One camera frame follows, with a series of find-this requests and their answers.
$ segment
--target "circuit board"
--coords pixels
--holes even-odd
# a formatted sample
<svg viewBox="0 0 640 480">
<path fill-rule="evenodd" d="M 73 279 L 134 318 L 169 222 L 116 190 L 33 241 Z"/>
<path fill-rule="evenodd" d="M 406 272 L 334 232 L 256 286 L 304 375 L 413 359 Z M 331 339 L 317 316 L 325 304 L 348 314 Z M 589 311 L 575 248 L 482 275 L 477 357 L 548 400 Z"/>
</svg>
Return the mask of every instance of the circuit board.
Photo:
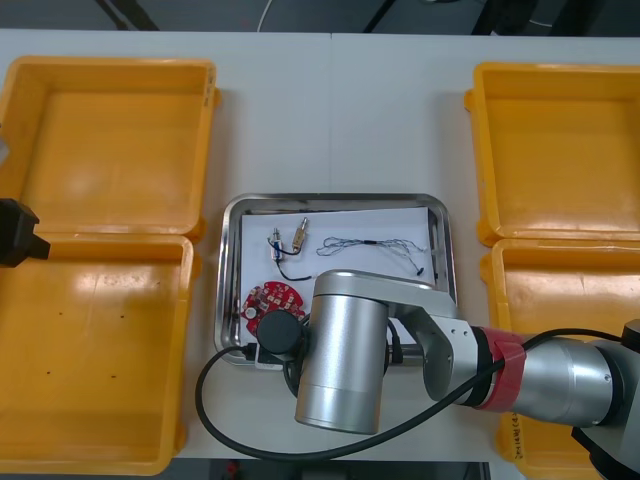
<svg viewBox="0 0 640 480">
<path fill-rule="evenodd" d="M 242 304 L 240 315 L 247 320 L 247 330 L 256 335 L 260 320 L 274 310 L 286 310 L 298 320 L 305 317 L 302 297 L 293 287 L 282 282 L 267 282 L 262 287 L 254 287 Z"/>
</svg>

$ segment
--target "metal tray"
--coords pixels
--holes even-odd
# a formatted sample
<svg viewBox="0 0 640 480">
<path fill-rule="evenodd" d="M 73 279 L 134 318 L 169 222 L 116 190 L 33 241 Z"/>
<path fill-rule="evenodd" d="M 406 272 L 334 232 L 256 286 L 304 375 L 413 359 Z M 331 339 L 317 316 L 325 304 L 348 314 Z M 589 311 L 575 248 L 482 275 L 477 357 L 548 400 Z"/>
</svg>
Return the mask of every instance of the metal tray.
<svg viewBox="0 0 640 480">
<path fill-rule="evenodd" d="M 224 212 L 220 259 L 218 262 L 218 292 L 215 309 L 214 341 L 218 351 L 240 344 L 240 261 L 243 215 L 273 215 L 287 213 L 338 212 L 391 208 L 427 207 L 432 247 L 433 271 L 438 290 L 448 292 L 456 301 L 453 270 L 453 250 L 449 214 L 445 206 L 429 195 L 414 194 L 268 194 L 243 195 L 229 203 Z M 403 345 L 407 359 L 420 357 L 416 345 Z M 238 352 L 224 357 L 234 365 L 253 365 Z"/>
</svg>

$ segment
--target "white paper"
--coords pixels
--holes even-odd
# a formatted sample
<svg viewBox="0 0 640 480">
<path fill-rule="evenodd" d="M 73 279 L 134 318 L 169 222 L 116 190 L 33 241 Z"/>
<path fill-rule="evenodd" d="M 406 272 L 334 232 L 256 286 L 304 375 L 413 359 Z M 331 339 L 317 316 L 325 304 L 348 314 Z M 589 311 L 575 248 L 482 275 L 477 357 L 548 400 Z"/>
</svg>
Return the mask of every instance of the white paper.
<svg viewBox="0 0 640 480">
<path fill-rule="evenodd" d="M 304 300 L 304 311 L 309 313 L 313 299 L 313 287 L 318 275 L 327 270 L 350 269 L 391 275 L 394 277 L 434 283 L 431 245 L 429 243 L 427 208 L 404 208 L 389 210 L 364 210 L 355 212 L 327 212 L 283 215 L 244 215 L 242 217 L 242 265 L 240 270 L 241 301 L 255 286 L 268 281 L 281 281 L 295 288 Z M 297 256 L 285 255 L 280 264 L 284 273 L 292 278 L 312 275 L 304 282 L 284 280 L 275 262 L 271 259 L 271 247 L 267 243 L 273 229 L 280 231 L 283 248 L 291 250 L 291 242 L 302 219 L 308 218 L 305 242 Z M 425 253 L 415 252 L 411 259 L 424 272 L 418 277 L 411 263 L 384 248 L 359 245 L 344 249 L 340 253 L 321 257 L 316 249 L 322 247 L 327 237 L 360 240 L 402 239 L 414 242 L 425 249 Z M 407 331 L 397 321 L 400 340 L 405 344 L 415 343 Z M 255 338 L 245 328 L 242 319 L 240 333 L 243 345 L 255 342 Z"/>
</svg>

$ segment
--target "white desk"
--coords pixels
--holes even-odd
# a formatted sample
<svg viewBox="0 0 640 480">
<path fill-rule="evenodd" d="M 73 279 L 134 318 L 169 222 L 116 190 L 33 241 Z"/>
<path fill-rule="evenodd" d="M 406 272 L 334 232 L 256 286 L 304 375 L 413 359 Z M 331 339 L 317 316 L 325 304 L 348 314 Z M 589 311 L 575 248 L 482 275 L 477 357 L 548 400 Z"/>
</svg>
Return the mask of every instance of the white desk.
<svg viewBox="0 0 640 480">
<path fill-rule="evenodd" d="M 195 378 L 213 352 L 215 226 L 224 204 L 250 192 L 424 192 L 452 218 L 460 305 L 488 324 L 478 275 L 478 206 L 468 114 L 462 95 L 482 61 L 640 64 L 636 39 L 547 39 L 235 33 L 0 31 L 0 74 L 27 54 L 211 58 L 223 103 L 216 112 L 205 215 L 186 357 L 181 456 L 235 457 L 202 428 Z M 293 420 L 281 375 L 217 365 L 206 387 L 209 416 L 258 448 L 303 452 L 356 440 Z M 430 405 L 419 370 L 385 378 L 381 428 Z M 498 462 L 497 417 L 451 407 L 363 460 Z"/>
</svg>

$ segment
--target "yellow tray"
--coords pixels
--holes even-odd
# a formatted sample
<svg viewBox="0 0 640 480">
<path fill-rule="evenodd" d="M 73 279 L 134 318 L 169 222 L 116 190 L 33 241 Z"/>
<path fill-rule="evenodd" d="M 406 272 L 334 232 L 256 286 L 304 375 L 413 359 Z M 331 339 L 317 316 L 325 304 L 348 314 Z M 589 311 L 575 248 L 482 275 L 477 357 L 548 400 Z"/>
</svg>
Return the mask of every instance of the yellow tray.
<svg viewBox="0 0 640 480">
<path fill-rule="evenodd" d="M 640 68 L 486 63 L 471 112 L 480 240 L 640 240 Z"/>
<path fill-rule="evenodd" d="M 483 258 L 481 273 L 497 328 L 580 327 L 620 335 L 626 322 L 640 317 L 639 242 L 502 240 Z M 497 446 L 530 478 L 600 478 L 567 426 L 504 414 Z"/>
<path fill-rule="evenodd" d="M 209 61 L 22 57 L 0 98 L 0 197 L 39 232 L 196 238 L 214 103 Z"/>
<path fill-rule="evenodd" d="M 43 234 L 0 270 L 0 472 L 155 474 L 181 447 L 193 247 Z"/>
</svg>

